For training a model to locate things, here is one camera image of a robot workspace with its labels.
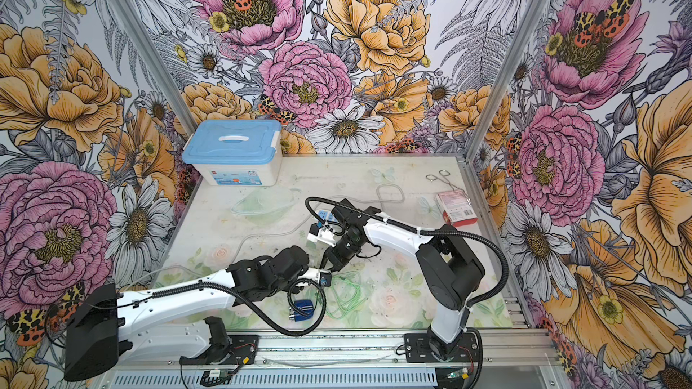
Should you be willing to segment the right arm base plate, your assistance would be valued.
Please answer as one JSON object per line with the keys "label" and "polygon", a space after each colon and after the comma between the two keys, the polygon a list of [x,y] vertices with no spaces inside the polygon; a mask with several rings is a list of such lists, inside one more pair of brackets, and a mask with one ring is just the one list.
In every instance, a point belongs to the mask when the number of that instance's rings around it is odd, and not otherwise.
{"label": "right arm base plate", "polygon": [[478,363],[480,344],[478,337],[462,332],[450,343],[445,343],[431,332],[404,334],[407,363]]}

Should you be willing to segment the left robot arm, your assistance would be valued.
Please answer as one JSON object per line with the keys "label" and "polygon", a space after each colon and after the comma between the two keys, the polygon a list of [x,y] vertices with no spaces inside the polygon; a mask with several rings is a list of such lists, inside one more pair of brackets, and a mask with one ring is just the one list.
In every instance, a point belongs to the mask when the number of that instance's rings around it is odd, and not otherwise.
{"label": "left robot arm", "polygon": [[274,257],[242,259],[210,275],[174,286],[117,292],[100,286],[68,320],[64,378],[88,380],[106,373],[121,360],[162,358],[171,353],[186,365],[209,365],[227,360],[232,339],[223,320],[208,316],[199,329],[170,334],[170,323],[190,315],[243,304],[251,311],[279,292],[293,295],[304,286],[324,289],[330,273],[310,268],[298,246]]}

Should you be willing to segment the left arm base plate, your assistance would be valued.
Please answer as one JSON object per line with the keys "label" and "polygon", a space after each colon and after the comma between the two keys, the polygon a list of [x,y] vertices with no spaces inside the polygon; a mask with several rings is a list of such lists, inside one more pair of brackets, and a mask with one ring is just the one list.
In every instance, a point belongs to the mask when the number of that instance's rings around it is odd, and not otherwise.
{"label": "left arm base plate", "polygon": [[194,358],[180,357],[183,366],[252,365],[255,361],[260,337],[257,335],[230,335],[221,341],[211,341],[202,353]]}

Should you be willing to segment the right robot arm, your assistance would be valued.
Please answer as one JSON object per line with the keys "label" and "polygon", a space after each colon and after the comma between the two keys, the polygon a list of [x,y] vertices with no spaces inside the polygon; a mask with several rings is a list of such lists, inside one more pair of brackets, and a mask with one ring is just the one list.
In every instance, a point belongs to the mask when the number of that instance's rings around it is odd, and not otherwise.
{"label": "right robot arm", "polygon": [[425,230],[388,218],[377,208],[358,210],[346,199],[333,207],[332,216],[331,221],[318,221],[310,229],[311,241],[327,245],[321,267],[340,271],[366,244],[415,258],[437,302],[427,350],[439,361],[451,359],[466,329],[470,297],[486,275],[467,243],[467,232],[447,224]]}

